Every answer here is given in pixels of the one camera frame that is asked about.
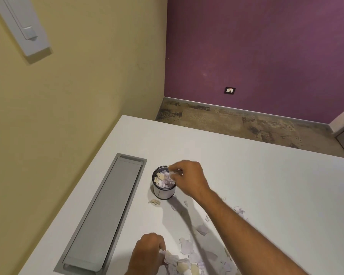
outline power outlet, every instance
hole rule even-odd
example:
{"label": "power outlet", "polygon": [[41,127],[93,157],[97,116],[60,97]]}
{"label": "power outlet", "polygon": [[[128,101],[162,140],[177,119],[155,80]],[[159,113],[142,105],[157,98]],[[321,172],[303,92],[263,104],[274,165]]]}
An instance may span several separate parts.
{"label": "power outlet", "polygon": [[229,95],[233,95],[235,90],[236,90],[235,87],[226,87],[226,89],[224,90],[224,93],[227,93]]}

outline yellow wall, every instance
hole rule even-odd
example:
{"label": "yellow wall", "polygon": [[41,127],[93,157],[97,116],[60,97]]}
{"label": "yellow wall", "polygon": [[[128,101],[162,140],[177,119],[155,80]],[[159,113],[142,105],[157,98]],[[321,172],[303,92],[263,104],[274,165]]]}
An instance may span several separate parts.
{"label": "yellow wall", "polygon": [[163,97],[167,0],[31,0],[52,54],[0,18],[0,275],[17,274],[121,114]]}

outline white table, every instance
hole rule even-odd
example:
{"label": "white table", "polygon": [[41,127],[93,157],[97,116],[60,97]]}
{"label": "white table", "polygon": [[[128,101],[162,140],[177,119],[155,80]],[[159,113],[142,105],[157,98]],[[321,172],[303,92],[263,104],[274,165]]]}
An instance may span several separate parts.
{"label": "white table", "polygon": [[[249,222],[307,272],[344,274],[344,158],[122,116],[20,275],[58,274],[53,269],[118,152],[147,164],[107,274],[124,274],[136,241],[149,232],[163,235],[167,249],[185,257],[179,238],[189,239],[190,231],[182,217],[166,201],[148,203],[155,198],[154,169],[182,159],[199,161],[211,188],[230,207],[242,207]],[[179,189],[176,196],[200,225],[202,208]],[[205,223],[211,233],[197,240],[226,258],[215,228]]]}

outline person's left hand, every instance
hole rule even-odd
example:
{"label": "person's left hand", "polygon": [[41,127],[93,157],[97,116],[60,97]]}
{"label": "person's left hand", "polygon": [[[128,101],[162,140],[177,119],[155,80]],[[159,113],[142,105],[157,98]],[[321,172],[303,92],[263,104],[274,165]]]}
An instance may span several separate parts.
{"label": "person's left hand", "polygon": [[132,251],[125,275],[156,275],[164,261],[160,249],[166,250],[163,236],[155,233],[143,235]]}

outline floor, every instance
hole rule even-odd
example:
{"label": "floor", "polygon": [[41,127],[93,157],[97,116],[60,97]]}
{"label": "floor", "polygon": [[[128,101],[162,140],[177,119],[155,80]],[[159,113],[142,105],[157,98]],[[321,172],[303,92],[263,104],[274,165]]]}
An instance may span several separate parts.
{"label": "floor", "polygon": [[156,121],[344,157],[326,124],[169,98],[164,98]]}

